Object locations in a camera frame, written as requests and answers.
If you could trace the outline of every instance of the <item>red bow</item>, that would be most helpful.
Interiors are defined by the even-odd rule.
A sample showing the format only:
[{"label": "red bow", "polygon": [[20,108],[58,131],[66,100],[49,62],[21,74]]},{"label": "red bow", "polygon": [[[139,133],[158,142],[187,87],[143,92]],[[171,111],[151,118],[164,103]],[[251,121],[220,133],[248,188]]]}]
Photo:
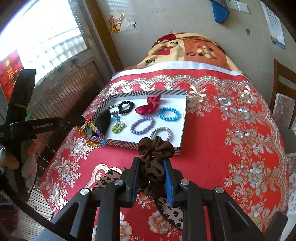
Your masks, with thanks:
[{"label": "red bow", "polygon": [[153,112],[157,109],[159,106],[159,100],[161,98],[161,95],[155,96],[155,97],[148,97],[147,98],[147,105],[139,106],[135,109],[135,111],[140,115],[145,115],[147,113]]}]

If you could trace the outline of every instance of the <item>hair accessory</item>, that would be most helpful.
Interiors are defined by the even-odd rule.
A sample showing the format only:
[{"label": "hair accessory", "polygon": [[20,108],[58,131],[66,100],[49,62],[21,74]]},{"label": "hair accessory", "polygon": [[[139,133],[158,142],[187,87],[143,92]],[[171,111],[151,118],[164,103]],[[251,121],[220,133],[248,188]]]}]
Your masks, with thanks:
[{"label": "hair accessory", "polygon": [[159,106],[159,100],[161,98],[161,95],[155,96],[155,97],[148,97],[147,98],[147,105],[142,105],[140,107],[137,107],[135,109],[135,111],[139,114],[139,115],[145,115],[148,113],[151,113],[153,111],[155,111],[158,106]]},{"label": "hair accessory", "polygon": [[[123,104],[129,104],[129,108],[126,110],[122,110],[122,106]],[[129,112],[131,112],[131,110],[133,109],[133,102],[131,101],[122,101],[119,105],[118,105],[118,113],[119,114],[127,114]]]},{"label": "hair accessory", "polygon": [[[91,127],[94,131],[97,130],[96,126],[95,126],[90,120],[85,119],[85,122],[86,122],[87,124],[89,124],[90,127]],[[103,146],[106,145],[106,142],[105,142],[105,140],[104,140],[102,137],[99,137],[100,142],[101,142],[100,144],[96,144],[96,143],[92,142],[91,140],[89,140],[89,137],[83,132],[83,130],[81,129],[81,126],[78,126],[78,127],[77,127],[77,131],[79,132],[79,134],[80,134],[84,139],[86,139],[86,142],[87,142],[87,144],[88,144],[90,147],[93,147],[93,148],[100,148],[100,147],[103,147]]]},{"label": "hair accessory", "polygon": [[150,138],[152,139],[153,136],[155,135],[155,133],[157,132],[160,132],[160,131],[167,131],[168,132],[168,137],[166,139],[166,141],[169,141],[170,140],[170,129],[167,128],[167,127],[159,127],[159,128],[156,128],[150,135]]},{"label": "hair accessory", "polygon": [[154,199],[165,196],[165,182],[167,183],[168,175],[165,174],[163,160],[174,156],[173,145],[160,137],[155,137],[153,140],[144,137],[139,141],[138,153],[142,155],[139,163],[139,189]]},{"label": "hair accessory", "polygon": [[[140,124],[141,122],[143,121],[150,121],[150,124],[145,127],[143,130],[141,131],[136,131],[135,130],[135,127]],[[135,121],[132,125],[131,125],[131,133],[135,134],[135,135],[141,135],[141,134],[144,134],[145,132],[147,132],[148,130],[150,130],[153,126],[154,126],[154,119],[152,117],[149,117],[149,116],[145,116],[137,121]]]},{"label": "hair accessory", "polygon": [[126,127],[125,123],[123,121],[120,120],[120,117],[118,115],[118,111],[113,111],[111,113],[111,115],[113,115],[113,119],[115,121],[114,126],[112,127],[112,132],[115,134],[118,134],[119,132],[122,131],[123,128]]},{"label": "hair accessory", "polygon": [[111,112],[111,115],[113,115],[113,119],[114,119],[115,122],[116,121],[120,121],[120,117],[118,115],[118,111]]},{"label": "hair accessory", "polygon": [[[176,114],[176,116],[173,117],[173,118],[172,117],[165,117],[165,116],[163,116],[164,111],[172,111],[172,112],[174,112]],[[176,109],[171,108],[171,107],[163,107],[162,109],[160,109],[158,115],[164,121],[176,121],[180,117],[180,113]]]},{"label": "hair accessory", "polygon": [[123,121],[116,121],[114,126],[112,127],[112,132],[117,134],[122,131],[123,128],[125,128],[126,125]]}]

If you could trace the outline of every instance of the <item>leopard print fabric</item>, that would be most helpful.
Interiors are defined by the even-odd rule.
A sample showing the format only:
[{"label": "leopard print fabric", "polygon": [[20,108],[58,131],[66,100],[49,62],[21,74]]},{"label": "leopard print fabric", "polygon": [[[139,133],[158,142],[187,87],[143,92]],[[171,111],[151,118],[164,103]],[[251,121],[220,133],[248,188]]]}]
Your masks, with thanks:
[{"label": "leopard print fabric", "polygon": [[179,207],[172,208],[166,198],[154,199],[155,206],[160,214],[171,224],[172,226],[183,230],[183,210]]},{"label": "leopard print fabric", "polygon": [[117,179],[119,179],[121,176],[121,174],[117,171],[114,171],[112,169],[110,169],[105,176],[103,176],[97,183],[96,185],[93,187],[94,189],[100,189],[100,188],[104,188],[107,184],[109,184],[110,182],[113,182]]}]

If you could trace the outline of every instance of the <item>white box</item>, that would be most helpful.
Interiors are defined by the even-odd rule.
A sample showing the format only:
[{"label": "white box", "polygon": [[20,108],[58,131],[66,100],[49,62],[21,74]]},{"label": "white box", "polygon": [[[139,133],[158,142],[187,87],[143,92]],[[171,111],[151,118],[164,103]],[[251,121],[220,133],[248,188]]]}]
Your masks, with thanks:
[{"label": "white box", "polygon": [[[135,108],[147,105],[147,97],[149,96],[157,96],[161,94],[161,99],[159,100],[159,107],[152,113],[146,115],[139,115]],[[114,125],[113,117],[111,116],[110,126],[104,136],[104,139],[108,145],[115,145],[119,147],[126,147],[131,149],[137,149],[139,141],[144,137],[150,137],[150,134],[159,127],[168,127],[171,130],[171,140],[170,142],[175,148],[175,155],[179,155],[181,151],[181,143],[183,136],[183,129],[185,123],[186,116],[186,90],[162,90],[162,91],[137,91],[131,93],[122,93],[117,95],[110,95],[104,103],[100,106],[100,108],[94,113],[91,117],[92,123],[95,124],[96,118],[98,115],[107,109],[109,106],[114,104],[120,104],[122,101],[132,101],[134,103],[134,108],[131,112],[126,115],[120,115],[120,120],[122,120],[127,126],[118,134],[112,132],[112,127]],[[180,117],[177,121],[164,121],[159,116],[159,110],[163,107],[171,107],[179,111]],[[110,111],[117,111],[118,108],[111,109]],[[166,117],[174,117],[175,114],[173,112],[165,112],[164,115]],[[130,126],[134,121],[144,117],[150,116],[155,120],[155,124],[153,128],[151,128],[148,132],[142,135],[132,134],[130,131]],[[136,130],[142,130],[149,124],[149,121],[144,121],[136,126]],[[98,137],[91,136],[92,129],[87,125],[84,128],[84,133],[90,136],[90,140],[96,143],[99,142]],[[160,136],[163,140],[167,138],[167,132],[161,131],[158,132],[155,136]]]}]

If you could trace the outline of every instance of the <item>table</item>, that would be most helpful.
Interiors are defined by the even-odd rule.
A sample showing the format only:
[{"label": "table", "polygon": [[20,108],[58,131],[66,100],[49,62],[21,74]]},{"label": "table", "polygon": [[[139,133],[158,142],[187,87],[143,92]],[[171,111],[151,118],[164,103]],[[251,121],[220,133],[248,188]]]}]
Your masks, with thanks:
[{"label": "table", "polygon": [[[200,187],[223,187],[264,232],[273,214],[288,204],[286,156],[266,102],[238,71],[185,61],[161,64],[161,70],[155,64],[120,72],[83,116],[90,118],[111,94],[186,89],[181,155],[171,159],[173,168]],[[109,169],[129,168],[134,156],[139,156],[137,151],[127,148],[90,148],[73,128],[48,166],[40,189],[57,213]],[[121,241],[181,240],[182,231],[169,224],[147,196],[139,195],[132,209],[121,209],[120,218]]]}]

